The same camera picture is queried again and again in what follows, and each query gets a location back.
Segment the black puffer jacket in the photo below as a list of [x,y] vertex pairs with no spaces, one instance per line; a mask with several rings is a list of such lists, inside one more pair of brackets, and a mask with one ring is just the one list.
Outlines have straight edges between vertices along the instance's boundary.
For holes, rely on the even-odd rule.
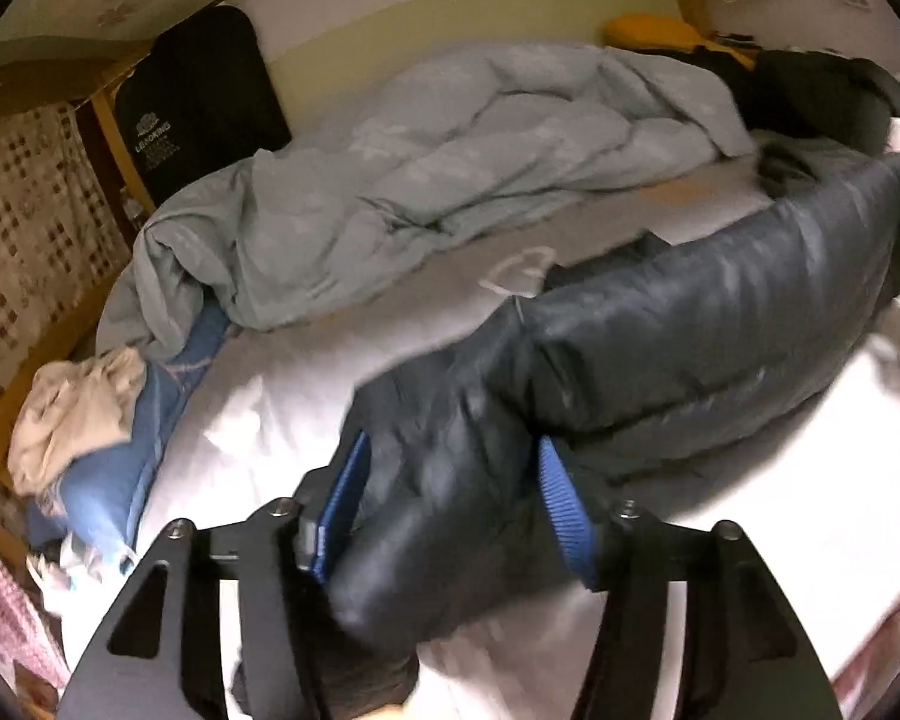
[[900,154],[699,241],[504,302],[354,395],[305,478],[326,697],[409,694],[419,645],[573,580],[538,484],[551,439],[590,504],[720,455],[813,401],[893,297]]

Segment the blue pillow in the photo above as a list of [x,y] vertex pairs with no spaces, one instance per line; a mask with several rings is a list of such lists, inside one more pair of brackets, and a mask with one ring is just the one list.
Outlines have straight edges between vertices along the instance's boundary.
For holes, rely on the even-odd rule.
[[226,312],[217,302],[206,301],[183,351],[168,361],[146,364],[131,437],[76,458],[50,488],[52,515],[36,502],[27,505],[25,536],[30,548],[43,550],[71,535],[107,561],[130,561],[155,472],[173,429],[229,328]]

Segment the cream crumpled cloth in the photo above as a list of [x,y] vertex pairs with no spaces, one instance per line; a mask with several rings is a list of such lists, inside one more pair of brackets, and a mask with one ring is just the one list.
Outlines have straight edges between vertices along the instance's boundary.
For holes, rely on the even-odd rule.
[[76,458],[128,442],[146,380],[146,363],[129,346],[41,366],[7,450],[14,491],[43,494]]

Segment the light grey-blue duvet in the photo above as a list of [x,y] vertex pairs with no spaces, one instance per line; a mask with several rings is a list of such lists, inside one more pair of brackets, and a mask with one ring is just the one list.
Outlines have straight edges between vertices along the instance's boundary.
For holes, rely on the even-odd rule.
[[329,314],[486,232],[753,146],[730,88],[696,65],[582,44],[452,50],[178,190],[139,232],[95,343],[169,359],[206,302],[251,330]]

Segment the checkered curtain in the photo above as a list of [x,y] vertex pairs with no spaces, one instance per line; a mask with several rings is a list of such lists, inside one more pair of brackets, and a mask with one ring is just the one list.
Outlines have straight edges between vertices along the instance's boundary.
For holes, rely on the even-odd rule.
[[129,258],[74,107],[0,119],[0,392],[46,327]]

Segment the black bag with logo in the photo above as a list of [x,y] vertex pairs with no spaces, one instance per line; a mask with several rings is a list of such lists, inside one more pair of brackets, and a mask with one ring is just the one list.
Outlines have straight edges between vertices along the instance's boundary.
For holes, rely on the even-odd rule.
[[205,8],[160,34],[119,85],[115,119],[156,205],[292,140],[253,23],[229,5]]

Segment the orange pillow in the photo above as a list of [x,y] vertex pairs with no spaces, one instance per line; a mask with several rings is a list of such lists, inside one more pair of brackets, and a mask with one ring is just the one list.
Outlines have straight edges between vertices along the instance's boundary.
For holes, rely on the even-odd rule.
[[671,16],[626,13],[606,21],[601,28],[601,37],[606,46],[618,49],[635,52],[673,50],[679,54],[692,54],[696,49],[706,49],[728,55],[748,70],[754,67],[754,60],[745,54],[707,39],[694,26]]

